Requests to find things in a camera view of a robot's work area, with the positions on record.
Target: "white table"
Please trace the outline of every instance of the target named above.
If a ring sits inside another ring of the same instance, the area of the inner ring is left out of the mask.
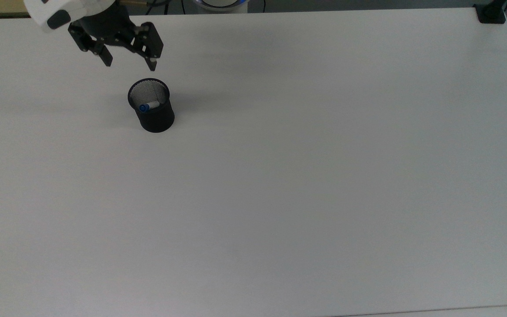
[[[0,316],[507,305],[507,24],[472,8],[133,17],[157,71],[0,20]],[[167,83],[161,134],[129,108]]]

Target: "pen holder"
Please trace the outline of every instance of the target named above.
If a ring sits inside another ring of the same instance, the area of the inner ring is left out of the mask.
[[[142,128],[149,132],[164,132],[175,120],[169,102],[169,89],[161,80],[145,78],[135,82],[129,89],[129,104]]]

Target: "gray floor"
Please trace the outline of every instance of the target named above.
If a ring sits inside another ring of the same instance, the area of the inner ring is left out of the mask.
[[[336,10],[380,10],[407,8],[451,8],[472,7],[487,4],[489,0],[266,0],[265,12],[336,11]],[[173,0],[168,14],[183,14],[181,0]],[[196,14],[193,0],[183,0],[185,12]],[[261,12],[263,0],[250,0],[249,12]],[[130,8],[132,15],[144,14],[145,8]],[[157,7],[151,14],[163,14],[164,7]]]

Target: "robotic arm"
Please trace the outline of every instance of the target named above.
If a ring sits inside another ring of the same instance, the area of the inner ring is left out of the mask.
[[[122,46],[145,58],[154,71],[163,42],[154,24],[136,26],[117,0],[24,0],[30,16],[45,32],[70,23],[68,32],[83,52],[93,52],[106,66],[113,61],[105,45]]]

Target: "marker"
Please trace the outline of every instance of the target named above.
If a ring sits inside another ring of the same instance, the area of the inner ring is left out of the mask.
[[[145,103],[145,104],[141,104],[138,109],[141,111],[141,112],[147,112],[151,109],[154,109],[154,108],[157,108],[159,107],[159,101],[155,101],[155,102],[148,102],[148,103]]]

